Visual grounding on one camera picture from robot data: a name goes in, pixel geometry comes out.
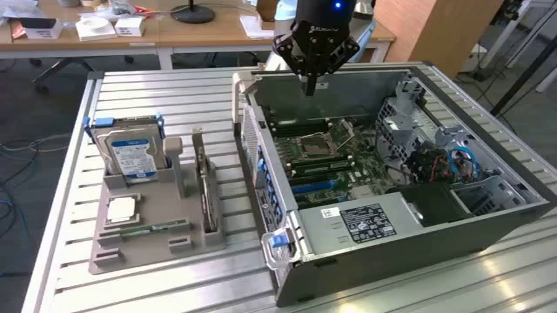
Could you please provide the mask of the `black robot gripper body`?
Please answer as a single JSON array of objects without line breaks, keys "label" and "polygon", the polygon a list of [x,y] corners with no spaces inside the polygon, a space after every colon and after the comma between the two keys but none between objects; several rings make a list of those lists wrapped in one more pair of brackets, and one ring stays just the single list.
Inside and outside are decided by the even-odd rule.
[{"label": "black robot gripper body", "polygon": [[306,56],[308,77],[310,77],[310,45],[316,38],[340,38],[350,35],[350,21],[354,2],[346,0],[300,1],[292,33]]}]

